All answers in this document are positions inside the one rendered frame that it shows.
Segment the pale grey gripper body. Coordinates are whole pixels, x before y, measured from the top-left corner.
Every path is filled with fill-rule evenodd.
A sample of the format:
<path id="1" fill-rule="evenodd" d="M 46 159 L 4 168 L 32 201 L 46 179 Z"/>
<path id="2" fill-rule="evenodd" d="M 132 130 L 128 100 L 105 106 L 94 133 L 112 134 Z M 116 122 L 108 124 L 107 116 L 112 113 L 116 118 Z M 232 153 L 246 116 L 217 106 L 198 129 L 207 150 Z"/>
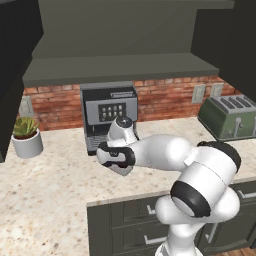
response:
<path id="1" fill-rule="evenodd" d="M 127 176 L 133 170 L 132 166 L 122 166 L 114 163 L 110 163 L 108 168 L 121 176 Z"/>

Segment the dark grey cabinet door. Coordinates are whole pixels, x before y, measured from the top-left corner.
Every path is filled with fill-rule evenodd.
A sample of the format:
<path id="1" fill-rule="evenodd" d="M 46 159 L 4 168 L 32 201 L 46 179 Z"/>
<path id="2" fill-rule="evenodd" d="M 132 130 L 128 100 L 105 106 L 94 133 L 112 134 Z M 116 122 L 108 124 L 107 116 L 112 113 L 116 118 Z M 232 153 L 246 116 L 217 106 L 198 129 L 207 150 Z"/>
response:
<path id="1" fill-rule="evenodd" d="M 244 203 L 239 213 L 231 220 L 218 223 L 214 238 L 207 242 L 213 224 L 206 224 L 198 242 L 204 255 L 214 255 L 236 249 L 250 247 L 256 237 L 256 203 Z"/>

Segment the dark grey drawer front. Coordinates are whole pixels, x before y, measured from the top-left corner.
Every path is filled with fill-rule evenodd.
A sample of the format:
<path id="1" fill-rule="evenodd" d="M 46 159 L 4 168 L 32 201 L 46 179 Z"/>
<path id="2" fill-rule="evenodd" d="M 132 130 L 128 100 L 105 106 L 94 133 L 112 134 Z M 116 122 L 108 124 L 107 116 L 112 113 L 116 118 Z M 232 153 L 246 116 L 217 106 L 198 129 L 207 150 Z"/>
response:
<path id="1" fill-rule="evenodd" d="M 238 190 L 241 190 L 243 193 L 256 192 L 256 181 L 237 183 L 234 185 L 234 190 L 236 193 Z M 242 199 L 239 194 L 238 196 L 242 203 L 256 203 L 256 198 Z"/>
<path id="2" fill-rule="evenodd" d="M 149 215 L 146 205 L 150 205 L 152 209 L 155 209 L 158 199 L 159 196 L 111 204 L 112 226 L 121 227 L 156 220 L 156 214 Z"/>
<path id="3" fill-rule="evenodd" d="M 144 235 L 149 239 L 167 237 L 169 226 L 158 221 L 122 226 L 112 229 L 112 252 L 114 254 L 156 248 L 161 243 L 146 245 Z"/>

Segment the grey black coffee machine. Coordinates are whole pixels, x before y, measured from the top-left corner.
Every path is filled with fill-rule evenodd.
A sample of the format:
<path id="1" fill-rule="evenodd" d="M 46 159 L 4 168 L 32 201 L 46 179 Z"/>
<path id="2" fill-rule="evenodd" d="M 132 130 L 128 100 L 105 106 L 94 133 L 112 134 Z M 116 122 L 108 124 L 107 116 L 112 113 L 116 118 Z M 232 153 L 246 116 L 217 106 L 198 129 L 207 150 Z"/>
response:
<path id="1" fill-rule="evenodd" d="M 84 137 L 89 156 L 106 140 L 117 116 L 138 120 L 138 97 L 132 81 L 86 83 L 80 85 Z"/>

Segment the white plant pot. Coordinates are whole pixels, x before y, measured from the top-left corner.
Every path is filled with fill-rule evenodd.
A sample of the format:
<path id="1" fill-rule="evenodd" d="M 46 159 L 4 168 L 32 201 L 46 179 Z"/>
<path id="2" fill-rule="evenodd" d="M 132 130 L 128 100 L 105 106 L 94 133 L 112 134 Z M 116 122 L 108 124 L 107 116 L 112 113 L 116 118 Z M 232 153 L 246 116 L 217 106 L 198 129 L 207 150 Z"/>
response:
<path id="1" fill-rule="evenodd" d="M 44 149 L 39 129 L 36 130 L 36 134 L 31 138 L 20 140 L 16 139 L 14 136 L 11 136 L 11 141 L 17 156 L 23 159 L 38 156 L 43 152 Z"/>

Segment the green succulent plant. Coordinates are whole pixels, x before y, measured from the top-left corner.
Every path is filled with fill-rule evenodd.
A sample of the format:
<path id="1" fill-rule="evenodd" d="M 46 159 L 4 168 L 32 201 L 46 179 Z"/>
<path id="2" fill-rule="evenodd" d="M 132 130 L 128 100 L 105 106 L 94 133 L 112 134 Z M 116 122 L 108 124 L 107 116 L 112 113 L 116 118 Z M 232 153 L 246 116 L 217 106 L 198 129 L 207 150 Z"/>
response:
<path id="1" fill-rule="evenodd" d="M 38 126 L 39 124 L 32 117 L 19 117 L 14 124 L 13 134 L 18 137 L 28 137 L 37 131 Z"/>

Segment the green four-slot toaster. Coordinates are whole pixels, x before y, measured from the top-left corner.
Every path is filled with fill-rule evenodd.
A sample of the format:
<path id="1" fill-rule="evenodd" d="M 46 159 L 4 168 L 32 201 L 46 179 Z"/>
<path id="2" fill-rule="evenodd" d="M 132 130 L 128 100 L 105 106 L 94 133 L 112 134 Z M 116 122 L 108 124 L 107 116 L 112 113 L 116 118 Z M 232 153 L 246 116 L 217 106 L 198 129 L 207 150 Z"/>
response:
<path id="1" fill-rule="evenodd" d="M 245 95 L 207 98 L 198 120 L 217 141 L 256 138 L 256 103 Z"/>

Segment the grey wall shelf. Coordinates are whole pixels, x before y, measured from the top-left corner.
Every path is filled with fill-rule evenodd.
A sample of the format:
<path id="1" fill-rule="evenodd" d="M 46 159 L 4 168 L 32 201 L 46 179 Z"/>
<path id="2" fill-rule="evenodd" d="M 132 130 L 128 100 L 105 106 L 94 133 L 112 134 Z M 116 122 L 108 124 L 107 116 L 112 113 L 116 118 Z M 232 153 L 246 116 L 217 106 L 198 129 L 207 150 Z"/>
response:
<path id="1" fill-rule="evenodd" d="M 26 87 L 217 76 L 219 69 L 192 53 L 33 59 Z"/>
<path id="2" fill-rule="evenodd" d="M 106 7 L 189 7 L 232 9 L 234 0 L 39 0 L 41 9 L 89 9 Z"/>

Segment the grey wall outlet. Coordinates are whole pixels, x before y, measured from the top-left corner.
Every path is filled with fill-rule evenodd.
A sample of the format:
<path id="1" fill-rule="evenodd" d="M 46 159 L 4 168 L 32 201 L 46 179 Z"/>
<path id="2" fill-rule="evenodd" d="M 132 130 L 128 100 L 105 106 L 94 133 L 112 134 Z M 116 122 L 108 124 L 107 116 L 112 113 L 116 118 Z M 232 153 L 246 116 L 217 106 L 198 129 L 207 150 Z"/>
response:
<path id="1" fill-rule="evenodd" d="M 33 117 L 34 110 L 32 106 L 32 101 L 29 96 L 23 96 L 19 106 L 19 115 L 21 117 Z"/>
<path id="2" fill-rule="evenodd" d="M 200 84 L 200 85 L 194 86 L 193 95 L 192 95 L 192 103 L 193 104 L 198 104 L 203 101 L 205 89 L 206 89 L 205 84 Z"/>
<path id="3" fill-rule="evenodd" d="M 215 83 L 211 88 L 211 97 L 219 97 L 222 94 L 223 83 Z"/>

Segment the dark wall cabinet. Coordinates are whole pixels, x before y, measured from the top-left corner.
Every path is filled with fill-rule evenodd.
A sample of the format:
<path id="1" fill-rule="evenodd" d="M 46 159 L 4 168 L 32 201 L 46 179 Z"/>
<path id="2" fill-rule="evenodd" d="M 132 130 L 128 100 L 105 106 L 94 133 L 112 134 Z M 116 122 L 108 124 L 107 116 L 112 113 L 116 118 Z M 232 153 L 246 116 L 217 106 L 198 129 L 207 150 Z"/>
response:
<path id="1" fill-rule="evenodd" d="M 191 52 L 256 102 L 256 0 L 235 0 L 232 9 L 199 9 Z"/>
<path id="2" fill-rule="evenodd" d="M 18 115 L 22 78 L 42 35 L 38 0 L 0 0 L 0 163 L 6 159 Z"/>

